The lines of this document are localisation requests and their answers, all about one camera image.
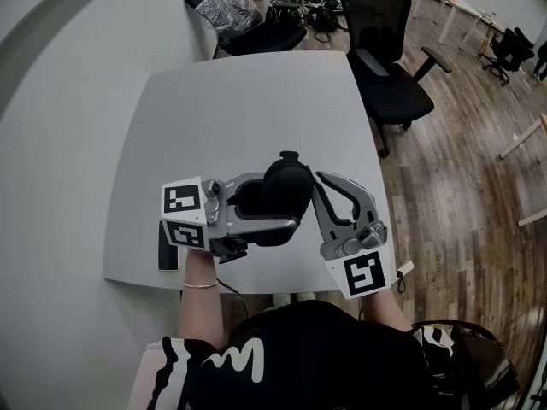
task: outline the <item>black office chair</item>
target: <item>black office chair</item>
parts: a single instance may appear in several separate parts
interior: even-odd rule
[[[231,55],[294,49],[306,36],[301,26],[264,23],[252,0],[185,0],[216,30],[219,47]]]
[[[433,102],[418,81],[435,64],[446,73],[452,70],[427,47],[421,49],[428,58],[414,77],[395,63],[403,55],[410,0],[342,0],[342,5],[350,30],[348,60],[365,109],[384,144],[379,155],[385,158],[390,151],[384,125],[403,125],[407,130],[412,121],[433,111]]]
[[[495,57],[489,57],[479,53],[479,58],[485,57],[490,64],[482,66],[494,76],[502,81],[505,86],[511,80],[506,72],[516,72],[521,67],[522,62],[533,57],[533,43],[524,36],[524,33],[517,27],[513,32],[511,29],[505,29],[503,39],[497,40],[494,35],[490,42],[492,52]]]

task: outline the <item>black bag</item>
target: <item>black bag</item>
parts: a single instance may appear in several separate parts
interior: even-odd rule
[[[266,13],[267,23],[302,26],[303,15],[297,0],[274,0]]]
[[[444,374],[432,372],[442,408],[491,409],[519,390],[505,347],[486,328],[460,320],[431,320],[413,324],[412,334],[426,325],[452,326],[451,363],[448,368],[445,364]],[[428,363],[434,370],[434,363]]]
[[[327,8],[315,8],[308,12],[308,26],[315,30],[315,39],[320,43],[328,43],[331,33],[340,28],[338,17]],[[318,33],[326,35],[326,40],[317,38]]]

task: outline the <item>bracelet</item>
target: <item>bracelet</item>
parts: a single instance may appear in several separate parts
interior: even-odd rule
[[[211,287],[215,287],[218,284],[219,284],[218,279],[212,284],[194,285],[194,284],[182,283],[182,285],[184,285],[185,287],[188,287],[189,289],[210,289]]]

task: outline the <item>white desk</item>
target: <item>white desk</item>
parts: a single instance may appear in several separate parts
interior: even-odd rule
[[[488,25],[488,30],[486,31],[485,39],[482,42],[482,45],[480,46],[479,53],[485,53],[488,47],[490,46],[490,42],[492,41],[493,36],[496,34],[496,32],[504,33],[505,28],[499,24],[497,20],[495,20],[493,17],[495,14],[488,14],[486,11],[484,11],[481,8],[477,8],[479,13],[482,15],[482,21]]]
[[[264,172],[281,150],[297,150],[314,171],[366,186],[391,227],[373,136],[344,53],[236,56],[150,76],[118,162],[104,277],[180,290],[184,269],[157,270],[162,184]],[[341,216],[350,215],[347,199],[331,197]],[[391,230],[388,242],[393,258]],[[219,278],[242,293],[336,290],[321,243],[310,205],[288,244],[251,245],[247,257],[219,266]]]
[[[538,131],[539,129],[543,129],[545,136],[547,136],[547,115],[545,114],[541,114],[541,117],[538,120],[534,121],[533,124],[528,127],[528,129],[526,129],[520,137],[518,137],[506,150],[499,154],[499,157],[501,159],[505,158],[513,150],[523,144],[529,137],[536,133],[536,131]],[[547,159],[547,157],[544,157],[542,159],[538,158],[538,163],[542,163],[543,161],[545,161],[545,159]],[[542,219],[543,217],[547,217],[547,208],[519,220],[518,225],[528,225],[529,223],[535,222],[536,220]]]
[[[412,13],[412,16],[416,18],[420,12],[420,6],[421,6],[422,0],[418,0],[416,2],[416,6],[414,8],[414,12]],[[460,42],[460,49],[463,48],[465,43],[468,41],[468,39],[473,34],[473,31],[475,30],[475,27],[479,23],[480,19],[482,18],[482,14],[475,9],[470,4],[464,2],[463,0],[441,0],[440,7],[438,9],[437,19],[435,20],[435,24],[437,24],[440,21],[441,15],[443,13],[444,4],[447,3],[450,6],[452,6],[452,9],[450,10],[450,13],[448,15],[448,18],[446,19],[446,22],[444,23],[443,31],[441,32],[440,37],[438,37],[438,43],[442,44],[444,42],[444,39],[446,38],[446,34],[450,30],[450,25],[452,24],[452,21],[456,17],[456,13],[458,10],[461,10],[462,12],[465,12],[466,14],[471,15],[474,20],[471,28],[468,30],[468,32],[463,37],[463,40]]]

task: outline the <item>white tag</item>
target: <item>white tag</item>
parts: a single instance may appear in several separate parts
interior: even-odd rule
[[[209,250],[205,202],[199,177],[162,186],[162,221],[169,244]]]
[[[200,177],[162,186],[162,219],[206,225],[205,202]]]
[[[391,287],[390,253],[386,244],[326,262],[346,299],[372,295]]]
[[[406,275],[408,272],[410,272],[412,269],[414,269],[414,263],[412,261],[408,261],[402,266],[400,266],[397,271],[401,272],[404,275]]]

